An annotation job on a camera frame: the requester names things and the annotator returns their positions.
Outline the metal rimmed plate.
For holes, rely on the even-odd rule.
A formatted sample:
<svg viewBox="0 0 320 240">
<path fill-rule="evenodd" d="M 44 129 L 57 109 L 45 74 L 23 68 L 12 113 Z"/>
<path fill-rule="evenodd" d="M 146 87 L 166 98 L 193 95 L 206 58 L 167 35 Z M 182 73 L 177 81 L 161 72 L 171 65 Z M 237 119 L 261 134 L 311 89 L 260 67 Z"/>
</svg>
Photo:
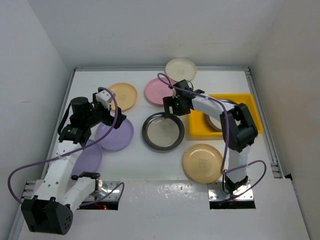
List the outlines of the metal rimmed plate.
<svg viewBox="0 0 320 240">
<path fill-rule="evenodd" d="M 233 108 L 234 106 L 237 105 L 236 102 L 232 101 L 232 100 L 229 100 L 229 99 L 220 99 L 220 101 L 222 103 L 225 103 L 225 105 L 227 107 L 231 107 Z M 205 115 L 205 119 L 206 121 L 208 122 L 208 124 L 214 129 L 216 130 L 217 132 L 222 132 L 222 126 L 221 126 L 221 122 L 220 120 L 218 119 L 215 119 L 214 117 L 210 116 L 210 115 Z"/>
<path fill-rule="evenodd" d="M 185 127 L 175 115 L 158 112 L 149 116 L 142 125 L 144 142 L 156 151 L 171 151 L 184 139 Z"/>
</svg>

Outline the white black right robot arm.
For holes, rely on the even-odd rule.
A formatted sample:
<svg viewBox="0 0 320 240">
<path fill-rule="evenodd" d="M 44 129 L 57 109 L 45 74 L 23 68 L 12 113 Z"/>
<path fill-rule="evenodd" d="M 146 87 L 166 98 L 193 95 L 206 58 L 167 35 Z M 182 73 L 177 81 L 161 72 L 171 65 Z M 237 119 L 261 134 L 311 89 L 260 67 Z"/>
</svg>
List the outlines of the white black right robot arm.
<svg viewBox="0 0 320 240">
<path fill-rule="evenodd" d="M 248 154 L 259 133 L 248 106 L 244 103 L 228 104 L 200 89 L 193 91 L 187 80 L 171 84 L 167 78 L 161 82 L 173 90 L 172 96 L 163 98 L 166 116 L 184 116 L 194 110 L 220 121 L 225 143 L 223 157 L 228 157 L 228 169 L 224 171 L 225 164 L 222 163 L 220 171 L 225 176 L 225 189 L 233 194 L 248 181 Z"/>
</svg>

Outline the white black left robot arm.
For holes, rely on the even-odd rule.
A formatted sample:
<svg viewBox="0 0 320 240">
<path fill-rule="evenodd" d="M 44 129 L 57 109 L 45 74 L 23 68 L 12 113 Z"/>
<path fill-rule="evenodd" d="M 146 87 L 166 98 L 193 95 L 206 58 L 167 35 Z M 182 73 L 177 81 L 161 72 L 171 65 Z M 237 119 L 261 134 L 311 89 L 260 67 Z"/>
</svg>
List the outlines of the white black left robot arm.
<svg viewBox="0 0 320 240">
<path fill-rule="evenodd" d="M 88 139 L 91 129 L 100 123 L 117 129 L 126 116 L 116 106 L 115 93 L 100 87 L 92 95 L 92 102 L 86 97 L 73 98 L 57 128 L 57 155 L 49 165 L 44 179 L 33 191 L 30 199 L 24 199 L 21 212 L 30 232 L 65 235 L 71 228 L 75 211 L 86 206 L 90 195 L 100 195 L 92 204 L 100 202 L 112 194 L 104 189 L 104 182 L 97 172 L 83 171 L 74 175 L 72 170 L 78 156 L 90 147 Z"/>
</svg>

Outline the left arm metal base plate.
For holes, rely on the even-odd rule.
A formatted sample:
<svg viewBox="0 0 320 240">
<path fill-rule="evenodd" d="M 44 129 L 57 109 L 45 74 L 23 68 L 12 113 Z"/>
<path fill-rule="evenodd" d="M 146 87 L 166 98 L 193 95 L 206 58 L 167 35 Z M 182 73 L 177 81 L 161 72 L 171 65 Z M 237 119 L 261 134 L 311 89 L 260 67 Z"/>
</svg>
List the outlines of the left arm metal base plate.
<svg viewBox="0 0 320 240">
<path fill-rule="evenodd" d="M 21 196 L 21 201 L 23 202 L 25 199 L 32 199 L 34 195 L 34 191 L 37 190 L 42 183 L 42 180 L 36 180 L 36 181 L 27 181 L 24 190 Z M 93 202 L 97 199 L 100 199 L 110 193 L 114 187 L 116 187 L 119 184 L 117 181 L 103 181 L 101 189 L 99 192 L 93 192 L 90 195 L 88 195 L 84 200 L 83 203 L 87 202 Z M 115 189 L 108 197 L 104 198 L 101 202 L 103 203 L 115 203 L 120 199 L 120 195 L 122 192 L 122 186 L 119 186 L 117 189 Z"/>
</svg>

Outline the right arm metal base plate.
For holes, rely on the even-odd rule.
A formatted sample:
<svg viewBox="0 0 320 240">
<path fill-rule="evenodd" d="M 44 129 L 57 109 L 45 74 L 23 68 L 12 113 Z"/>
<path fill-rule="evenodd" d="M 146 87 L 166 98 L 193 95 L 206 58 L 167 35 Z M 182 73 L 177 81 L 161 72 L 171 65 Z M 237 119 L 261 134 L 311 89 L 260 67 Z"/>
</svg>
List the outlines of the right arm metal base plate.
<svg viewBox="0 0 320 240">
<path fill-rule="evenodd" d="M 251 189 L 252 184 L 248 181 L 245 185 L 240 186 L 238 189 L 233 191 L 232 195 L 237 196 L 235 201 L 254 201 L 253 190 Z M 210 202 L 221 202 L 229 199 L 232 195 L 227 193 L 226 188 L 223 190 L 222 182 L 216 181 L 214 183 L 207 184 L 208 198 Z"/>
</svg>

